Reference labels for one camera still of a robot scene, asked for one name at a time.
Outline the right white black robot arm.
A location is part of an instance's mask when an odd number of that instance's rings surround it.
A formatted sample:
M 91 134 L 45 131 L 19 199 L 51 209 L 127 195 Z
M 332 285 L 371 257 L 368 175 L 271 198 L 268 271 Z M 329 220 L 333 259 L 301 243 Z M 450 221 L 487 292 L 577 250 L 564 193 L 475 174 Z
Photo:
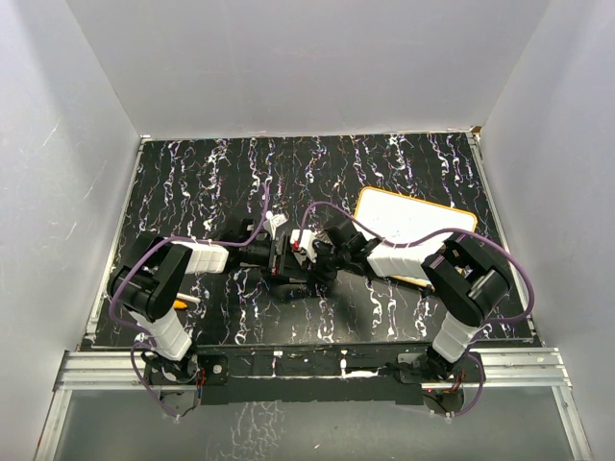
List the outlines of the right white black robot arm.
M 319 275 L 334 278 L 343 270 L 371 279 L 426 277 L 447 313 L 427 350 L 405 366 L 425 379 L 448 381 L 461 372 L 463 355 L 511 288 L 502 265 L 461 230 L 450 232 L 428 255 L 413 255 L 414 245 L 368 239 L 352 221 L 326 229 L 325 235 L 305 249 Z

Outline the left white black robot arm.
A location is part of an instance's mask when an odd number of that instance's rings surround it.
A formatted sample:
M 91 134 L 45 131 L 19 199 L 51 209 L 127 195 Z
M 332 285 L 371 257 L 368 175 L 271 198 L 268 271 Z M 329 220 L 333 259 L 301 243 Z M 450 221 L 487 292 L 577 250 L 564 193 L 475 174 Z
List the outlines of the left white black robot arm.
M 268 211 L 258 225 L 234 220 L 218 240 L 162 238 L 142 234 L 112 273 L 107 285 L 110 312 L 123 306 L 166 359 L 164 370 L 179 383 L 196 377 L 199 361 L 188 353 L 192 340 L 173 307 L 184 277 L 225 274 L 241 266 L 267 268 L 270 244 L 287 218 Z

